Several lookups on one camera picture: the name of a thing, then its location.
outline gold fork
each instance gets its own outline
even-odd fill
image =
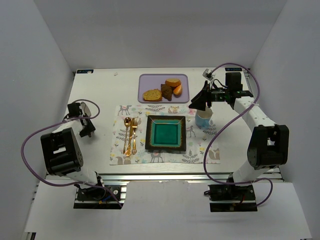
[[[133,125],[132,125],[132,128],[133,128],[133,136],[134,136],[134,139],[133,139],[133,148],[132,148],[132,154],[135,155],[137,153],[137,146],[136,146],[136,129],[138,127],[138,122],[137,122],[137,119],[134,119],[133,121]]]

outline gold knife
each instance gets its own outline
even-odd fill
[[[134,128],[133,128],[132,126],[133,126],[133,124],[130,125],[129,143],[128,143],[128,147],[126,148],[126,151],[125,151],[125,155],[126,155],[127,157],[129,157],[129,156],[131,155],[131,139],[132,139],[132,133],[133,133],[133,131],[134,131]]]

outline placemat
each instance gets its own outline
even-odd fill
[[[112,146],[109,159],[110,165],[147,163],[202,164],[208,143],[214,137],[214,135],[217,134],[219,129],[217,129],[215,124],[215,113],[213,113],[213,116],[210,120],[210,127],[206,130],[201,130],[197,127],[195,122],[195,114],[196,110],[189,109],[188,105],[144,104],[117,106],[115,109],[115,118],[113,122]],[[185,116],[186,152],[145,150],[148,115]],[[129,157],[122,153],[126,136],[126,127],[124,125],[124,119],[126,117],[138,118],[138,128],[136,130],[137,153],[135,155],[130,155]],[[220,164],[218,141],[215,141],[210,147],[206,163]]]

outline paper cup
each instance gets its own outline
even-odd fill
[[[195,124],[200,129],[208,129],[210,127],[210,119],[213,115],[209,107],[205,107],[205,111],[197,110],[195,114]]]

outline white panel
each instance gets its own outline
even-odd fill
[[[1,1],[0,69],[0,238],[17,240],[37,183],[22,162],[21,144],[63,117],[72,86],[71,70],[31,0]],[[26,156],[44,175],[39,135]]]
[[[253,187],[259,202],[270,184],[254,183]],[[292,183],[274,183],[273,194],[257,212],[210,212],[209,198],[204,196],[207,189],[207,183],[133,181],[127,185],[121,210],[73,209],[74,186],[41,183],[25,230],[37,232],[36,240],[310,238]]]
[[[250,66],[286,0],[35,0],[72,70]]]
[[[313,239],[320,239],[320,1],[285,5],[252,69],[261,108],[290,130],[283,177],[294,184]]]

